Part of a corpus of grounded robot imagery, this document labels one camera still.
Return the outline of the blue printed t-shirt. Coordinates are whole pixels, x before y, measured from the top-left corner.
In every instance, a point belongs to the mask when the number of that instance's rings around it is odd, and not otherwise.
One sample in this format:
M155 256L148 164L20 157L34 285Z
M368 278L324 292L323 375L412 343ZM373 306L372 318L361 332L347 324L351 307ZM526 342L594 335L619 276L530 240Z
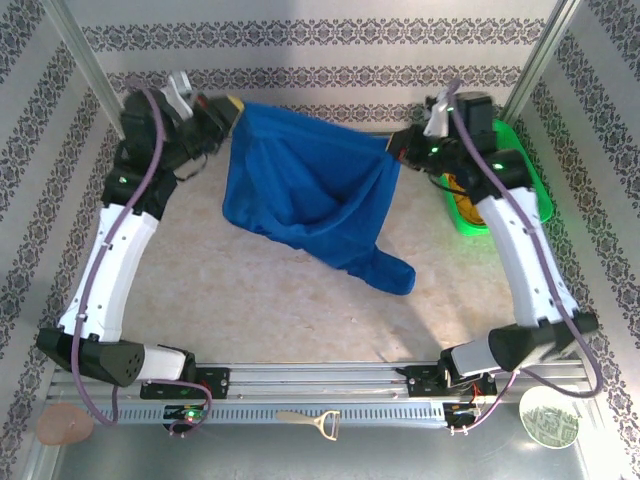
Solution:
M383 138L250 103L232 133L222 212L377 290L407 295L414 268L377 246L399 171Z

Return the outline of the yellow cloth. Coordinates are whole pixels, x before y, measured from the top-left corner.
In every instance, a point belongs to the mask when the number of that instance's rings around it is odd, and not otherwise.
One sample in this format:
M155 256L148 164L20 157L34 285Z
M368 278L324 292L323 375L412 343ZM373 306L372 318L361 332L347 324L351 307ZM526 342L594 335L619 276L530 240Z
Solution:
M453 175L446 174L446 179L448 182L448 188L455 190L453 198L460 216L469 224L484 226L484 221L478 214L478 211L472 204L470 198L466 195L466 190L457 183L456 178Z

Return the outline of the green plastic basket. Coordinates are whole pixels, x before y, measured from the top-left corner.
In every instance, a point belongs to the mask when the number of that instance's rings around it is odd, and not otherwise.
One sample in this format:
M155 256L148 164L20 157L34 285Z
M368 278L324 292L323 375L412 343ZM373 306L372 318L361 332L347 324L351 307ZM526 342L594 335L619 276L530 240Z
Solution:
M552 201L517 134L511 126L498 119L493 121L493 130L496 133L497 147L499 149L516 149L523 155L524 163L532 178L532 184L537 194L540 220L542 222L548 221L554 213ZM456 230L461 235L474 237L484 236L489 233L485 224L484 226L475 226L469 224L460 216L456 209L453 193L445 191L443 195L448 214Z

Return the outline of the green patterned white bowl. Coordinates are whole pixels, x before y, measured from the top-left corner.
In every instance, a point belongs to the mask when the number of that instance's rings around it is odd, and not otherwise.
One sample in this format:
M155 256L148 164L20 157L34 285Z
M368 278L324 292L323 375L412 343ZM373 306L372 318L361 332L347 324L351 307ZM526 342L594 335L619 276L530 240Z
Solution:
M580 415L570 397L545 386L527 390L519 402L521 423L529 437L549 449L565 449L578 438Z

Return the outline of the translucent pink cup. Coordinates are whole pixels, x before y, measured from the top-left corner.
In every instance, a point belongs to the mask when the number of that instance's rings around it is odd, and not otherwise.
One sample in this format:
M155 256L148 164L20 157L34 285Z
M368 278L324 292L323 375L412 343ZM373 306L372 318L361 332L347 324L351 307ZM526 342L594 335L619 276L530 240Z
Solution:
M59 403L47 407L36 425L36 437L44 445L62 446L82 442L94 429L94 420L79 407Z

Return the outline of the aluminium frame post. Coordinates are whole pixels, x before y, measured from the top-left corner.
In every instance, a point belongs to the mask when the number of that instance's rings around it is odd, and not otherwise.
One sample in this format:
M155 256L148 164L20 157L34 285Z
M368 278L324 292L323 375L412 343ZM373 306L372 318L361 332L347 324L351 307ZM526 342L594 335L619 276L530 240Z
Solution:
M109 82L71 10L64 0L40 0L40 2L99 100L119 138L123 139L125 134L120 122L121 99Z
M505 123L514 124L519 118L582 3L583 0L556 1L540 38L501 111L500 119Z

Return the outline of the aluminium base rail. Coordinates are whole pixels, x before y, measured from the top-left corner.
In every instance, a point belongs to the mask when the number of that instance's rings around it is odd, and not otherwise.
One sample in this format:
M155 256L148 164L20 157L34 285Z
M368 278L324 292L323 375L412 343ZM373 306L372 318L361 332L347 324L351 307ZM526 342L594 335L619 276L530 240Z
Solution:
M230 369L226 386L229 403L381 403L408 402L409 383L396 372L403 363L343 362L317 364L208 364ZM551 383L574 391L586 391L591 378L579 360L557 361L529 367ZM106 404L112 387L97 380L84 380L96 403ZM46 393L47 401L81 401L70 373L60 368Z

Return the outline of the beige handled peeler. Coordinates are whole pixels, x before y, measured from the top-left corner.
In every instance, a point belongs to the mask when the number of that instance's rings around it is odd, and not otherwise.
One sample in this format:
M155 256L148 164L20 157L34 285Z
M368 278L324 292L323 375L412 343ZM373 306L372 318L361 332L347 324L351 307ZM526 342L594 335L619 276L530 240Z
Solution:
M327 410L317 416L293 411L278 411L275 417L278 421L286 424L313 426L323 438L329 441L338 440L341 421L341 412L338 410Z

